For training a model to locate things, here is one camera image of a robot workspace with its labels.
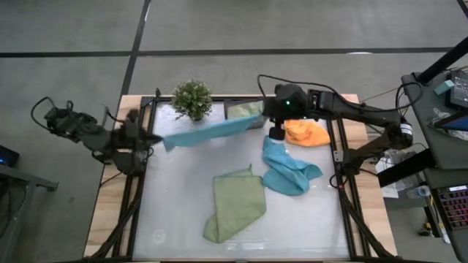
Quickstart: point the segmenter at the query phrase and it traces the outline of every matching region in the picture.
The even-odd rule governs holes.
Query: orange towel
[[[330,143],[328,132],[314,121],[289,120],[284,122],[289,143],[312,147]]]

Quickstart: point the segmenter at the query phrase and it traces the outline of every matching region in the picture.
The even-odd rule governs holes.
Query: gray floor
[[[0,53],[130,50],[143,0],[0,0]],[[141,50],[236,48],[446,47],[467,35],[455,0],[153,0]],[[327,83],[361,99],[395,88],[440,53],[139,58],[130,94],[164,94],[200,78],[216,94],[258,93],[256,74]],[[102,166],[82,145],[54,137],[29,117],[33,103],[71,99],[101,118],[117,107],[128,58],[0,58],[0,145],[21,154],[19,167],[60,182],[39,191],[15,262],[79,259]],[[459,64],[468,64],[464,59]],[[266,80],[267,93],[275,82]],[[392,107],[393,95],[368,101]],[[37,115],[46,111],[39,108]],[[414,115],[415,140],[424,142]],[[449,245],[415,233],[422,210],[389,211],[400,256],[455,262]]]

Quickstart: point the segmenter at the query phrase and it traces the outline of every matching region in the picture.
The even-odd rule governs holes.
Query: blue towel
[[[284,144],[274,143],[268,136],[263,140],[263,161],[271,167],[263,176],[263,185],[289,196],[306,193],[309,181],[322,176],[319,167],[291,158]]]
[[[192,147],[211,138],[226,137],[246,131],[252,123],[258,121],[260,115],[236,118],[211,126],[194,129],[164,137],[163,143],[166,151],[171,151],[175,146]]]

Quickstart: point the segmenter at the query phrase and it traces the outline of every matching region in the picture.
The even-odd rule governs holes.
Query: colorful keyboard
[[[468,228],[468,186],[437,189],[437,193],[448,227],[452,230]]]

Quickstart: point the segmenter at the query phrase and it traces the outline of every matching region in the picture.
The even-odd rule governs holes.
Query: small green plant
[[[211,111],[211,91],[203,81],[189,80],[179,83],[173,92],[172,105],[180,115],[199,121]]]

